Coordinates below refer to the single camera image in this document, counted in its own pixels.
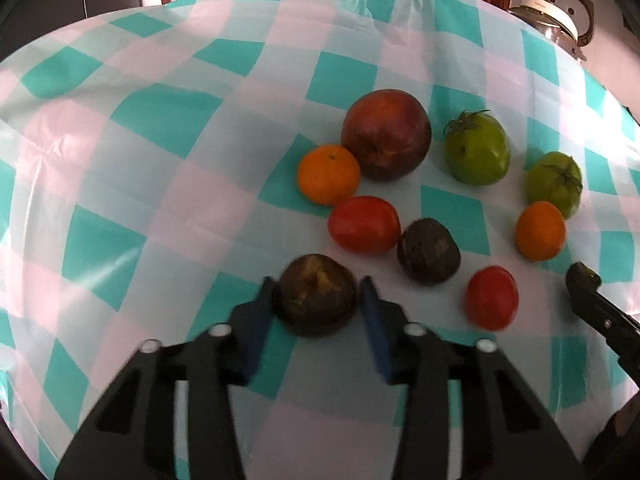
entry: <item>tangerine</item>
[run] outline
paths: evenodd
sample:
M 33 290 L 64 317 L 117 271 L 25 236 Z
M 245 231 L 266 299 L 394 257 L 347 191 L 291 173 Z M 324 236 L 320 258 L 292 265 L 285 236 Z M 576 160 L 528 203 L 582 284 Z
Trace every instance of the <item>tangerine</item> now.
M 298 165 L 298 188 L 311 202 L 332 206 L 350 198 L 360 183 L 360 166 L 339 144 L 319 146 Z
M 527 260 L 544 262 L 558 256 L 565 240 L 564 218 L 551 202 L 534 202 L 518 218 L 516 245 Z

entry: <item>red apple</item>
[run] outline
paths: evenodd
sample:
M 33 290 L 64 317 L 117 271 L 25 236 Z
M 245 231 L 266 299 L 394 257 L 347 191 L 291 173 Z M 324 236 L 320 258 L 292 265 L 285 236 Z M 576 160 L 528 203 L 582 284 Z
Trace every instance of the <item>red apple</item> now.
M 373 180 L 411 173 L 431 145 L 431 123 L 420 101 L 401 90 L 375 90 L 358 99 L 344 118 L 342 145 Z

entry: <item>tomato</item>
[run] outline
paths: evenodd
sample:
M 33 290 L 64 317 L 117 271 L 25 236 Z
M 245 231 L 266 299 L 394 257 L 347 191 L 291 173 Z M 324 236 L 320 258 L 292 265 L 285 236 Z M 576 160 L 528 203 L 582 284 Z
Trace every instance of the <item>tomato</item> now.
M 466 286 L 466 314 L 486 330 L 506 328 L 516 316 L 519 301 L 516 282 L 502 267 L 479 270 Z
M 574 158 L 550 152 L 537 161 L 527 174 L 529 203 L 545 200 L 556 206 L 564 219 L 571 218 L 580 207 L 582 173 Z
M 382 254 L 400 239 L 396 209 L 375 196 L 356 196 L 339 203 L 327 222 L 329 234 L 347 251 Z
M 507 174 L 511 161 L 507 134 L 487 111 L 462 112 L 445 130 L 449 171 L 472 186 L 495 184 Z

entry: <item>kettle handle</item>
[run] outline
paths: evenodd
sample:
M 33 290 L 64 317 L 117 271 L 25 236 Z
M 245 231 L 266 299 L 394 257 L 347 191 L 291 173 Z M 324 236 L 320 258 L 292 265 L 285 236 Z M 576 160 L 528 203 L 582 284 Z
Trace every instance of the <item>kettle handle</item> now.
M 551 3 L 554 3 L 556 0 L 547 0 Z M 581 34 L 578 37 L 578 46 L 585 46 L 591 43 L 593 39 L 594 33 L 594 11 L 593 11 L 593 2 L 591 0 L 578 0 L 581 4 L 584 5 L 584 8 L 587 9 L 587 14 L 589 15 L 589 28 L 587 32 Z

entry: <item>checkered tablecloth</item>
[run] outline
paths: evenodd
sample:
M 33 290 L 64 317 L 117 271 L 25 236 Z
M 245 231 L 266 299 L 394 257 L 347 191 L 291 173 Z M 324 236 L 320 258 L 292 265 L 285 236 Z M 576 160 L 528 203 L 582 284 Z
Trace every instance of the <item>checkered tablecloth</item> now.
M 449 228 L 462 266 L 434 288 L 412 285 L 393 253 L 342 252 L 328 209 L 296 189 L 303 154 L 338 142 L 345 111 L 378 88 L 416 96 L 434 142 L 414 173 L 359 193 L 389 200 L 404 226 L 431 216 Z M 442 141 L 447 121 L 482 108 L 504 125 L 512 159 L 479 189 L 449 175 Z M 482 335 L 461 310 L 467 280 L 489 264 L 509 269 L 520 309 L 490 337 L 580 455 L 630 392 L 602 338 L 570 313 L 563 273 L 584 261 L 619 307 L 640 307 L 638 139 L 573 59 L 478 0 L 179 0 L 57 30 L 0 64 L 5 417 L 52 478 L 142 340 L 188 340 L 251 299 L 263 276 L 319 252 L 466 343 Z M 513 230 L 525 171 L 551 150 L 573 156 L 586 185 L 564 251 L 535 265 Z M 388 479 L 403 399 L 376 374 L 360 319 L 321 340 L 274 325 L 259 374 L 232 392 L 248 478 Z

